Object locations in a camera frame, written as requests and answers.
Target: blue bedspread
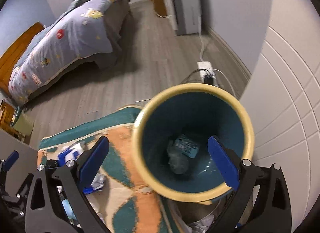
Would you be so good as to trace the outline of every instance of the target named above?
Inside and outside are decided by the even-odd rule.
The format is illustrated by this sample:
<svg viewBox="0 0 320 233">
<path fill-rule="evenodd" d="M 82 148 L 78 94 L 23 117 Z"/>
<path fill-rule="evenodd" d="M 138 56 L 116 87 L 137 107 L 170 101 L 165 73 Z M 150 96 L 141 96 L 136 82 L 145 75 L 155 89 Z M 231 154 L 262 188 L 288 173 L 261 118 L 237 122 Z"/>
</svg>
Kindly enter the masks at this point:
<svg viewBox="0 0 320 233">
<path fill-rule="evenodd" d="M 75 0 L 54 24 L 32 39 L 9 81 L 9 92 L 19 105 L 76 60 L 113 51 L 103 13 L 116 1 Z"/>
</svg>

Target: power strip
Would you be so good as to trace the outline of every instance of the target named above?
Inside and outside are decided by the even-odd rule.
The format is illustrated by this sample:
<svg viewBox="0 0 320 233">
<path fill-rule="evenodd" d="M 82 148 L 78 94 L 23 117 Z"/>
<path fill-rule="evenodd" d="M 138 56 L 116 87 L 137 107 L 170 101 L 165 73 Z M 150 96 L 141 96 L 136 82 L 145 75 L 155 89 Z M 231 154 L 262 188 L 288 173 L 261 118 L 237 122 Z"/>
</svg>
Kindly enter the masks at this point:
<svg viewBox="0 0 320 233">
<path fill-rule="evenodd" d="M 218 83 L 217 83 L 217 79 L 216 79 L 216 75 L 213 71 L 213 68 L 212 68 L 212 65 L 211 65 L 211 62 L 209 61 L 198 61 L 198 69 L 207 69 L 210 74 L 213 76 L 213 85 L 216 86 L 216 87 L 219 87 L 218 86 Z M 205 71 L 205 70 L 201 70 L 200 71 L 200 76 L 201 76 L 201 82 L 203 83 L 204 82 L 204 76 L 207 75 L 208 72 Z"/>
</svg>

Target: rug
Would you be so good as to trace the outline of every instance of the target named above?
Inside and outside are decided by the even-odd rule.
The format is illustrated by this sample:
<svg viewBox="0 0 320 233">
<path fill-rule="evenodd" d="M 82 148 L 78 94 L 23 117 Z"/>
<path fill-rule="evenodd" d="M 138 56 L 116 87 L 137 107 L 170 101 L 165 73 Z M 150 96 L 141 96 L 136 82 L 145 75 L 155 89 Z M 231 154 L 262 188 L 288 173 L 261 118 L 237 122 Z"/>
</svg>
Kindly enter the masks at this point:
<svg viewBox="0 0 320 233">
<path fill-rule="evenodd" d="M 98 120 L 42 139 L 38 165 L 57 159 L 64 146 L 85 142 L 92 148 L 104 135 L 110 149 L 99 170 L 107 179 L 102 191 L 93 195 L 99 203 L 106 226 L 112 233 L 180 233 L 167 216 L 163 203 L 141 179 L 131 158 L 131 132 L 139 106 L 127 106 Z"/>
</svg>

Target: wooden nightstand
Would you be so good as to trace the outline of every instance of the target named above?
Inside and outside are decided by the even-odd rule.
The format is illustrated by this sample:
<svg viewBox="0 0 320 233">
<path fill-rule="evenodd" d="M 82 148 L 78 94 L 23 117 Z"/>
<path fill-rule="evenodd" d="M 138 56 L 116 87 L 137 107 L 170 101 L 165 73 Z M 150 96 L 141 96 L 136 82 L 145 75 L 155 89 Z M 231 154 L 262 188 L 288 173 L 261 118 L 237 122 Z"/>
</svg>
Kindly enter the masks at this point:
<svg viewBox="0 0 320 233">
<path fill-rule="evenodd" d="M 10 126 L 13 113 L 14 108 L 4 100 L 2 100 L 0 105 L 0 128 L 10 135 L 14 136 L 15 138 L 21 140 L 22 138 L 24 138 L 24 136 Z"/>
</svg>

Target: charger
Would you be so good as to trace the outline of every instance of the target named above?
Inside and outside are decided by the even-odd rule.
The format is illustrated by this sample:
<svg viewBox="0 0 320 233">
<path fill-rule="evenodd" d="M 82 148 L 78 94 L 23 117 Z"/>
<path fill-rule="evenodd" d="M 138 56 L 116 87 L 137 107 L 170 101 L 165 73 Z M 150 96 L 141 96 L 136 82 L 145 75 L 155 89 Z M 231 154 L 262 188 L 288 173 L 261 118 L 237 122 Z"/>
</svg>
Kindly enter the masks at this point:
<svg viewBox="0 0 320 233">
<path fill-rule="evenodd" d="M 213 76 L 211 76 L 211 75 L 205 75 L 205 76 L 204 76 L 203 83 L 204 83 L 204 84 L 207 84 L 207 85 L 212 85 L 212 86 L 213 86 Z"/>
</svg>

